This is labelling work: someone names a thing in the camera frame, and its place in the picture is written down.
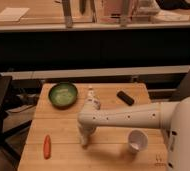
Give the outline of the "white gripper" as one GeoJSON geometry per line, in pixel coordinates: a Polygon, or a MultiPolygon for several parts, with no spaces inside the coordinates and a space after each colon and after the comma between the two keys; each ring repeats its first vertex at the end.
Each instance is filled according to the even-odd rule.
{"type": "Polygon", "coordinates": [[[78,129],[80,131],[80,135],[82,139],[87,139],[90,135],[92,135],[96,128],[95,127],[89,127],[79,124],[78,129]]]}

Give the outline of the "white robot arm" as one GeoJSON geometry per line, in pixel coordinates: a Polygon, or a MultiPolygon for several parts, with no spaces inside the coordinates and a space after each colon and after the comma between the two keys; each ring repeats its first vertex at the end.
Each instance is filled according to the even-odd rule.
{"type": "Polygon", "coordinates": [[[110,110],[99,110],[88,99],[77,120],[83,146],[98,126],[168,130],[167,171],[190,171],[190,97],[110,110]]]}

